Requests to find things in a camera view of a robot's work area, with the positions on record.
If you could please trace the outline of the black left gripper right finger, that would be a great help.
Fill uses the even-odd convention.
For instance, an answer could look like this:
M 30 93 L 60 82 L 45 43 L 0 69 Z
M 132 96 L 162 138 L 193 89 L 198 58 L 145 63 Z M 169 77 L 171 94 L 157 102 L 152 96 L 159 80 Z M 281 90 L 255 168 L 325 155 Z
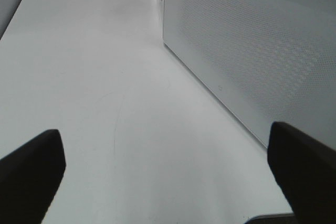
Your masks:
M 274 122 L 267 162 L 299 223 L 335 223 L 335 150 Z

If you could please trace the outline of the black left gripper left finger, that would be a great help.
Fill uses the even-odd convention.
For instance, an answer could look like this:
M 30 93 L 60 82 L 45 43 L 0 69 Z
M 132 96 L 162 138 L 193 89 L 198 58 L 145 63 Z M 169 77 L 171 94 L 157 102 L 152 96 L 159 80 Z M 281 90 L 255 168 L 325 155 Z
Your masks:
M 1 223 L 42 223 L 66 159 L 60 132 L 46 130 L 1 159 Z

